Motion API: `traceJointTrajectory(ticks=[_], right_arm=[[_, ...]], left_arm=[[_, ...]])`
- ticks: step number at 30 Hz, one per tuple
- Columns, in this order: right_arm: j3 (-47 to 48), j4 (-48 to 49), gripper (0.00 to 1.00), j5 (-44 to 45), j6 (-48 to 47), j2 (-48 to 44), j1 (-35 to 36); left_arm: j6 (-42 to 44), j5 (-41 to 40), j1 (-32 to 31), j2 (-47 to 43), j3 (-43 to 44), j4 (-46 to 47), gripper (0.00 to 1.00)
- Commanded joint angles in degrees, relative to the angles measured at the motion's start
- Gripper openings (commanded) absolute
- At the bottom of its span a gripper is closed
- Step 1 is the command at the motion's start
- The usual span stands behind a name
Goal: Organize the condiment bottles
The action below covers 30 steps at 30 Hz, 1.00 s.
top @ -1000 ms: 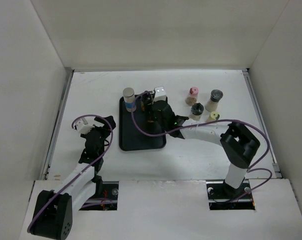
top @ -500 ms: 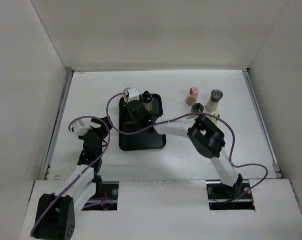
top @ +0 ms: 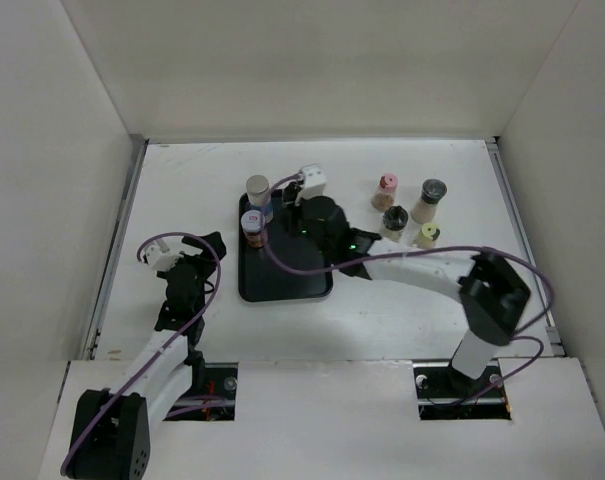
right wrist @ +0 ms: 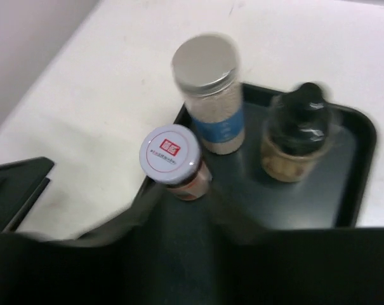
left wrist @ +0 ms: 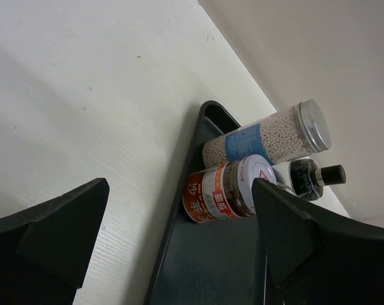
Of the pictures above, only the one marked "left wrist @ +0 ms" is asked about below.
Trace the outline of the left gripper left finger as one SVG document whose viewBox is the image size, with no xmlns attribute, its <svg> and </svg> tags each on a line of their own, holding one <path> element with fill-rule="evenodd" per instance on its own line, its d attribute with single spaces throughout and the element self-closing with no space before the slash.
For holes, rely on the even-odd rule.
<svg viewBox="0 0 384 305">
<path fill-rule="evenodd" d="M 0 304 L 72 304 L 83 286 L 110 187 L 97 178 L 0 218 Z"/>
</svg>

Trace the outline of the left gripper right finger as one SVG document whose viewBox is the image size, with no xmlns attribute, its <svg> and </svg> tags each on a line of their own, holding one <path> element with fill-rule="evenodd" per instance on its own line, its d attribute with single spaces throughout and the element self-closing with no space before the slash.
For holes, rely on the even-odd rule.
<svg viewBox="0 0 384 305">
<path fill-rule="evenodd" d="M 384 228 L 260 178 L 251 190 L 270 275 L 286 304 L 384 304 Z"/>
</svg>

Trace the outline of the small black cap spice bottle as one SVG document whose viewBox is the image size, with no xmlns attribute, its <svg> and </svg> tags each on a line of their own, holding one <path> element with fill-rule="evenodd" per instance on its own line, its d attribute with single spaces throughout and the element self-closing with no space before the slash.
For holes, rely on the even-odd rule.
<svg viewBox="0 0 384 305">
<path fill-rule="evenodd" d="M 347 181 L 342 165 L 319 167 L 314 160 L 307 158 L 280 163 L 272 169 L 280 188 L 305 201 L 320 199 L 325 186 Z"/>
</svg>

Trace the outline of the white lid red label jar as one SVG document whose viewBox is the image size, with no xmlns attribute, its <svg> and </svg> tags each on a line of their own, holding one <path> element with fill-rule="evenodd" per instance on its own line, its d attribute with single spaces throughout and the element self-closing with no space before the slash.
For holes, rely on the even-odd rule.
<svg viewBox="0 0 384 305">
<path fill-rule="evenodd" d="M 183 207 L 196 223 L 250 217 L 256 213 L 251 187 L 257 178 L 277 184 L 272 167 L 257 154 L 192 173 L 182 194 Z"/>
</svg>

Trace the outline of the blue label silver lid jar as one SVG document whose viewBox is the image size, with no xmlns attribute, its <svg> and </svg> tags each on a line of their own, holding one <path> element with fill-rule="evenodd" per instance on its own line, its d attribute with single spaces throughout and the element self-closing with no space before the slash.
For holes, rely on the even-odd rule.
<svg viewBox="0 0 384 305">
<path fill-rule="evenodd" d="M 203 145 L 206 168 L 258 154 L 270 165 L 304 158 L 331 148 L 331 136 L 314 100 L 300 102 Z"/>
</svg>

